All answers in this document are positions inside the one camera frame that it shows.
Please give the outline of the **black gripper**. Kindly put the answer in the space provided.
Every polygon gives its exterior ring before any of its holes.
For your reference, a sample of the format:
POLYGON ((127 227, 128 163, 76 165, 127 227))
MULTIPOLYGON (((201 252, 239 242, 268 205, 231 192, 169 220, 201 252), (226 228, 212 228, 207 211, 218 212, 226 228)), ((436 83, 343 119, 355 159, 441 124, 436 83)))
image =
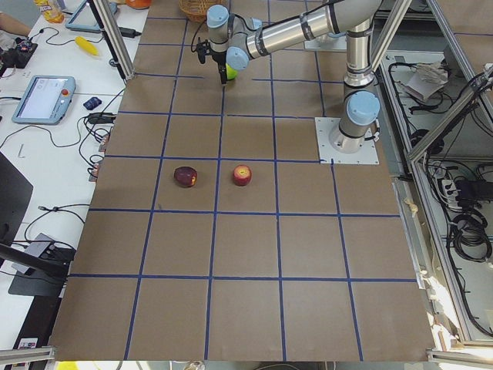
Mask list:
POLYGON ((210 40, 210 55, 218 65, 220 81, 222 85, 227 84, 227 70, 226 70, 227 49, 228 49, 228 41, 214 42, 213 40, 210 40))

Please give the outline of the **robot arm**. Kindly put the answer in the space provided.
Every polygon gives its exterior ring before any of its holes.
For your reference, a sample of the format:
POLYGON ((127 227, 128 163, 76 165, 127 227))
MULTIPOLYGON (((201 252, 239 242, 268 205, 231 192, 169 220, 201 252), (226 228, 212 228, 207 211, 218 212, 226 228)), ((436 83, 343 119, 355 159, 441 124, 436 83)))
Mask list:
POLYGON ((379 1, 326 1, 299 15, 263 25, 259 19, 244 18, 223 5, 214 5, 206 14, 208 38, 196 44, 196 53, 200 63, 212 57, 225 84, 227 68, 241 71, 250 61, 278 50, 328 33, 344 34, 344 113, 329 140, 341 153, 356 153, 381 108, 374 93, 371 60, 373 18, 379 7, 379 1))

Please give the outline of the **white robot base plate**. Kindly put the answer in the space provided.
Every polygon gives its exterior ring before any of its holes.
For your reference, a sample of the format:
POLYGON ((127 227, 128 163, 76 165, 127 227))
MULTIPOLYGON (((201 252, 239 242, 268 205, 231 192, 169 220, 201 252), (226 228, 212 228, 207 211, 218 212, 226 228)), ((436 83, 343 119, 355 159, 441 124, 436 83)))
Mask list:
POLYGON ((376 142, 371 128, 361 138, 345 137, 339 130, 340 118, 316 117, 319 162, 322 164, 379 165, 376 142))

